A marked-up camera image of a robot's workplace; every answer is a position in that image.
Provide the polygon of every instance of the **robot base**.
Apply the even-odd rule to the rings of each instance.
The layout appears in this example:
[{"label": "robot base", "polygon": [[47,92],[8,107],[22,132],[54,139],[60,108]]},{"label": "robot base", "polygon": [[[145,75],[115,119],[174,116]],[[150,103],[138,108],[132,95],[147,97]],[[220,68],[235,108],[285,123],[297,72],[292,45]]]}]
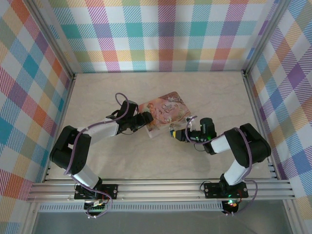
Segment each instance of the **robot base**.
[{"label": "robot base", "polygon": [[244,182],[231,186],[231,189],[224,193],[219,183],[204,183],[206,198],[247,198],[248,190]]},{"label": "robot base", "polygon": [[[80,185],[75,187],[75,195],[74,200],[97,200],[97,199],[104,199],[106,200],[107,197],[99,194],[91,192]],[[118,194],[118,185],[117,184],[100,184],[97,187],[97,190],[107,193],[112,197],[113,200],[117,199]]]}]

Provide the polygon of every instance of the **marble floor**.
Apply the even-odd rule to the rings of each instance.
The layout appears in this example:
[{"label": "marble floor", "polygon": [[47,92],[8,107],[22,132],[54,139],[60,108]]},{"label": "marble floor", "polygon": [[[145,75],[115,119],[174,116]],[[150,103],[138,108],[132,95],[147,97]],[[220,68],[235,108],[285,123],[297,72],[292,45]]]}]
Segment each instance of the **marble floor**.
[{"label": "marble floor", "polygon": [[[198,116],[198,123],[211,117],[218,134],[247,122],[256,127],[240,72],[79,74],[63,126],[101,121],[119,109],[116,92],[141,104],[172,91]],[[87,164],[102,178],[219,178],[233,160],[231,151],[212,156],[169,132],[150,139],[141,129],[92,145]],[[49,178],[64,178],[63,172],[51,163]],[[271,177],[267,161],[257,164],[249,177]]]}]

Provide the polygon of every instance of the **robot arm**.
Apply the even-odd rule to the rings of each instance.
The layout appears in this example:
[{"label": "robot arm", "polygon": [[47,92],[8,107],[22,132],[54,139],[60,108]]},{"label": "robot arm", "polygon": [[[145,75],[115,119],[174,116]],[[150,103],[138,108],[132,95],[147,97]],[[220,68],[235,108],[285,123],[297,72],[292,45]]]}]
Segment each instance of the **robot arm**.
[{"label": "robot arm", "polygon": [[[215,126],[211,118],[200,120],[200,131],[187,129],[191,141],[196,143],[207,142],[203,146],[205,151],[211,155],[227,150],[232,151],[235,157],[234,162],[228,171],[222,174],[219,182],[219,188],[224,196],[236,192],[251,170],[248,149],[241,133],[238,131],[241,131],[247,140],[252,156],[252,164],[262,162],[271,155],[271,148],[267,141],[249,123],[240,126],[239,130],[233,128],[225,131],[218,137],[216,137]],[[189,142],[185,133],[185,129],[178,130],[173,132],[173,137],[180,141]]]},{"label": "robot arm", "polygon": [[[120,110],[114,111],[110,116],[107,116],[103,122],[108,122],[122,116],[126,109],[127,102],[124,101]],[[128,112],[123,118],[116,122],[100,124],[84,131],[78,138],[74,160],[69,169],[69,174],[81,184],[92,189],[100,190],[102,179],[94,174],[86,165],[89,147],[103,138],[118,135],[128,128],[136,132],[144,125],[153,121],[152,115],[148,112],[142,114],[137,112],[134,115],[137,110],[138,105],[135,102],[129,101]],[[52,162],[65,170],[67,169],[72,154],[72,145],[82,129],[84,128],[76,129],[72,126],[66,126],[62,130],[50,153],[50,160]]]}]

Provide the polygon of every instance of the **wire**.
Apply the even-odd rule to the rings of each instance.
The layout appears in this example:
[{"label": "wire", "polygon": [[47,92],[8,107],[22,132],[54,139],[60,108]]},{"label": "wire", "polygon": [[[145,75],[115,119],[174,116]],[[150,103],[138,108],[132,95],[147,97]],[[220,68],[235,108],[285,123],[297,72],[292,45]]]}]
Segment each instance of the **wire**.
[{"label": "wire", "polygon": [[210,181],[208,181],[208,180],[205,180],[204,182],[202,182],[202,183],[201,183],[201,185],[199,186],[199,190],[201,190],[203,193],[204,193],[205,191],[201,189],[201,186],[203,186],[203,184],[204,184],[205,182],[209,182],[209,183],[211,183],[211,182],[210,182]]},{"label": "wire", "polygon": [[69,160],[67,169],[66,169],[66,171],[64,172],[64,175],[67,175],[67,174],[68,174],[69,170],[71,169],[71,167],[72,167],[72,165],[73,165],[77,142],[78,142],[78,139],[79,139],[79,137],[81,136],[81,134],[83,134],[85,131],[87,131],[88,129],[93,128],[93,127],[95,127],[95,126],[98,126],[98,125],[101,125],[101,124],[106,124],[106,123],[116,122],[117,120],[120,120],[121,118],[123,118],[123,117],[128,113],[129,105],[130,105],[128,98],[127,98],[124,94],[122,94],[122,93],[116,93],[116,94],[115,94],[115,99],[116,99],[117,103],[118,103],[120,106],[121,106],[121,104],[120,104],[120,102],[119,102],[118,99],[117,99],[117,95],[122,95],[122,96],[126,99],[126,101],[127,101],[127,109],[126,109],[125,113],[124,113],[122,116],[120,116],[120,117],[118,117],[118,118],[115,118],[115,119],[113,119],[113,120],[110,120],[110,121],[106,121],[106,122],[105,122],[105,121],[102,121],[102,122],[98,122],[98,123],[91,124],[90,126],[84,128],[84,129],[82,129],[82,130],[78,133],[78,135],[77,135],[76,138],[75,138],[74,145],[73,145],[73,150],[72,150],[72,154],[71,154],[71,157],[70,157],[70,160]]},{"label": "wire", "polygon": [[107,197],[109,198],[109,200],[111,201],[111,202],[110,202],[110,205],[107,207],[107,209],[106,209],[105,211],[101,212],[101,213],[98,214],[98,215],[90,215],[89,210],[91,209],[91,207],[89,207],[89,208],[87,209],[87,212],[86,212],[87,215],[88,215],[88,217],[90,217],[90,218],[101,217],[102,215],[106,214],[106,213],[112,208],[113,199],[112,199],[112,197],[111,197],[109,194],[107,194],[107,193],[105,193],[105,192],[102,192],[102,191],[100,191],[100,190],[91,189],[91,188],[88,187],[87,185],[80,183],[80,182],[79,182],[75,177],[73,177],[72,175],[71,175],[71,178],[72,178],[75,182],[77,182],[80,186],[82,186],[83,188],[85,188],[85,189],[87,189],[87,190],[89,190],[89,191],[91,191],[91,192],[95,192],[95,193],[99,193],[99,194],[102,194],[102,195],[104,195],[104,196],[107,196]]},{"label": "wire", "polygon": [[245,181],[246,182],[253,182],[255,184],[255,192],[254,192],[254,195],[253,195],[253,198],[251,199],[251,201],[248,202],[248,204],[243,209],[237,211],[236,213],[241,213],[242,211],[245,211],[248,207],[250,207],[251,204],[254,202],[255,197],[257,196],[257,193],[258,193],[258,184],[257,184],[257,182],[255,182],[252,179],[248,179],[248,180],[246,179]]},{"label": "wire", "polygon": [[242,192],[240,190],[238,190],[238,193],[239,193],[239,196],[240,196],[240,200],[238,202],[238,204],[239,204],[239,203],[242,202],[243,195],[242,195]]},{"label": "wire", "polygon": [[[194,148],[196,149],[196,147],[195,147],[195,144],[193,144],[194,145]],[[197,151],[199,151],[199,152],[204,152],[205,150],[198,150],[198,149],[196,149]]]},{"label": "wire", "polygon": [[245,174],[243,175],[242,177],[242,180],[244,180],[246,178],[246,176],[249,175],[250,171],[252,170],[252,167],[253,167],[253,156],[252,156],[252,152],[250,150],[250,146],[248,144],[248,141],[244,135],[244,133],[242,132],[242,130],[240,130],[239,128],[233,128],[235,129],[236,131],[238,131],[240,133],[240,135],[242,136],[244,142],[245,142],[245,145],[246,145],[246,148],[247,148],[247,152],[248,152],[248,158],[249,158],[249,167],[248,167],[248,170],[245,172]]}]

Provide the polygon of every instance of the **aluminum rail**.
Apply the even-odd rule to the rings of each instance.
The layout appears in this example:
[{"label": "aluminum rail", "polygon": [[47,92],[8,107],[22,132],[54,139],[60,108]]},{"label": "aluminum rail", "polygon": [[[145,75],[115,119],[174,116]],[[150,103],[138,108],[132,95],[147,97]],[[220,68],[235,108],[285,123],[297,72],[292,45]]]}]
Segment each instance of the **aluminum rail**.
[{"label": "aluminum rail", "polygon": [[[174,201],[208,201],[224,199],[206,199],[199,190],[200,184],[207,179],[177,180],[132,180],[109,179],[105,184],[118,184],[118,196],[114,202],[174,202]],[[294,193],[288,180],[254,179],[258,184],[256,200],[294,199]],[[247,182],[249,198],[255,193],[255,184]],[[72,180],[50,180],[36,183],[29,194],[28,202],[77,202],[74,200],[75,182]]]}]

